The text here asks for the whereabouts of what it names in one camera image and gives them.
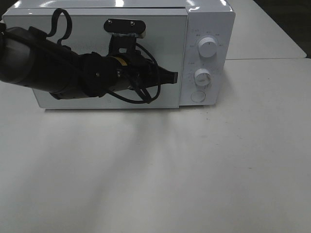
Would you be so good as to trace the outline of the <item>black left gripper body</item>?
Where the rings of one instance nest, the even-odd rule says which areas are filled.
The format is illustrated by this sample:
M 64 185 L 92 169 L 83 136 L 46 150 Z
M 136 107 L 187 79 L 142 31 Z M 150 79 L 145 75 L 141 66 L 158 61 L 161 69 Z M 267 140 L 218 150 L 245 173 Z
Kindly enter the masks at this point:
M 112 35 L 108 57 L 121 64 L 120 76 L 129 82 L 129 89 L 145 91 L 149 87 L 162 86 L 157 61 L 134 36 Z

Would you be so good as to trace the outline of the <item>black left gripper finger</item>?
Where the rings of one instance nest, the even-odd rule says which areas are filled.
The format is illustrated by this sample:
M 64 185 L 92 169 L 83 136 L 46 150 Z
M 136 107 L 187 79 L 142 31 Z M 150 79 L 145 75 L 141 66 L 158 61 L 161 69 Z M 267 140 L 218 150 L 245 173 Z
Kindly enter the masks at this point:
M 104 23 L 104 30 L 113 35 L 144 38 L 146 24 L 142 20 L 109 18 Z

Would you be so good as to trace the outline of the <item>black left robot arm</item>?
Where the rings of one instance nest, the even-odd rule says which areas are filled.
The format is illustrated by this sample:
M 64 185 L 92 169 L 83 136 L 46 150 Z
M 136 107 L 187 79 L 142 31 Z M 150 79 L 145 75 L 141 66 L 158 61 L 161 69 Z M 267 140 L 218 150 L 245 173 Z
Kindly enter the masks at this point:
M 50 41 L 57 31 L 53 16 L 51 30 L 0 26 L 0 79 L 2 82 L 48 92 L 57 100 L 100 98 L 132 90 L 136 104 L 157 99 L 148 88 L 174 84 L 177 72 L 160 67 L 155 58 L 137 42 L 145 30 L 141 20 L 108 19 L 104 29 L 111 33 L 108 54 L 77 54 L 62 40 Z

